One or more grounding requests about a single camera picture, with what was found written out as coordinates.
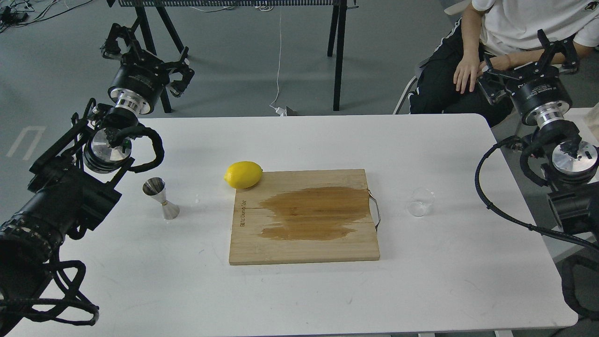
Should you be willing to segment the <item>person's right hand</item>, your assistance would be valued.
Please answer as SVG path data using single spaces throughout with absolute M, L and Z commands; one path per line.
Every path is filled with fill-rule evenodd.
M 481 62 L 477 51 L 465 51 L 453 74 L 453 84 L 456 92 L 460 94 L 473 92 L 477 78 L 482 75 L 486 68 L 486 63 Z

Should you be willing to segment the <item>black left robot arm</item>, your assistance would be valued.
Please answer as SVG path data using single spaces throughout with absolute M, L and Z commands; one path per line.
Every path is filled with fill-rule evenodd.
M 83 115 L 30 167 L 33 197 L 1 225 L 1 335 L 21 319 L 92 326 L 99 308 L 81 292 L 86 266 L 61 261 L 66 238 L 79 240 L 99 226 L 121 198 L 116 185 L 128 171 L 158 167 L 162 139 L 141 124 L 165 90 L 179 97 L 194 76 L 188 47 L 164 62 L 141 47 L 135 27 L 114 23 L 102 46 L 120 62 L 108 89 L 112 104 L 88 101 Z

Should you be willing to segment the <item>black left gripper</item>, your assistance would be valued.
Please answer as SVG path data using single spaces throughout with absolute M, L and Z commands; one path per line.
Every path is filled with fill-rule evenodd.
M 126 53 L 122 53 L 118 39 L 128 47 Z M 195 75 L 190 67 L 189 48 L 183 48 L 179 60 L 164 62 L 152 52 L 137 52 L 134 41 L 136 38 L 132 28 L 113 23 L 100 47 L 104 59 L 120 60 L 120 68 L 108 89 L 109 98 L 116 107 L 129 109 L 135 115 L 152 113 L 158 103 L 162 103 L 165 113 L 172 113 L 167 88 L 174 97 L 179 98 Z M 173 74 L 179 74 L 181 78 L 171 80 Z

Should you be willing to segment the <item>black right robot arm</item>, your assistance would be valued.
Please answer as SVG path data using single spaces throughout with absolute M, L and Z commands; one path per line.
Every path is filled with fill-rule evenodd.
M 524 138 L 515 135 L 494 144 L 475 169 L 475 189 L 487 209 L 501 218 L 531 232 L 597 253 L 596 243 L 578 235 L 590 233 L 598 237 L 598 183 L 592 182 L 598 170 L 598 148 L 584 141 L 576 124 L 564 118 L 572 100 L 559 78 L 560 73 L 578 70 L 577 51 L 573 37 L 550 41 L 543 30 L 538 30 L 537 36 L 543 49 L 541 57 L 524 66 L 510 71 L 498 70 L 485 56 L 488 70 L 477 79 L 481 93 L 491 105 L 510 98 L 522 124 L 536 129 Z M 548 205 L 558 230 L 541 228 L 507 215 L 484 194 L 480 182 L 483 163 L 497 149 L 515 145 L 521 149 L 522 173 L 535 185 L 551 189 L 547 195 Z

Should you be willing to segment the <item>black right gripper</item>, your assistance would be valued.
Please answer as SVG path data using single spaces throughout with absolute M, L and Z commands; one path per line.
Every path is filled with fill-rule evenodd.
M 477 85 L 490 105 L 509 98 L 527 126 L 545 126 L 562 119 L 572 105 L 572 99 L 560 81 L 559 74 L 576 74 L 579 57 L 574 45 L 576 34 L 563 40 L 550 41 L 542 29 L 537 37 L 543 53 L 535 64 L 516 70 L 499 70 L 492 66 L 489 55 L 483 56 L 486 70 L 477 79 Z M 560 68 L 552 66 L 554 56 L 561 54 Z

